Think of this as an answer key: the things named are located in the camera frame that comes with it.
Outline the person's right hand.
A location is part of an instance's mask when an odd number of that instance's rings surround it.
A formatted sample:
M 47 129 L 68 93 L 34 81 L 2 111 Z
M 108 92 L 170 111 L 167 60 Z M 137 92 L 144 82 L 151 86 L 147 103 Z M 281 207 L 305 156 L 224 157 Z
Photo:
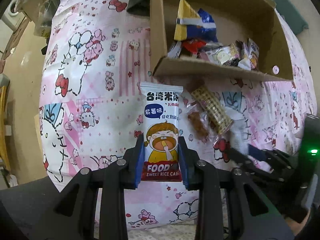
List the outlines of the person's right hand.
M 311 210 L 308 211 L 307 215 L 305 216 L 305 218 L 301 223 L 296 222 L 290 217 L 285 217 L 285 222 L 293 232 L 294 236 L 297 236 L 304 229 L 310 217 L 310 213 L 311 213 Z

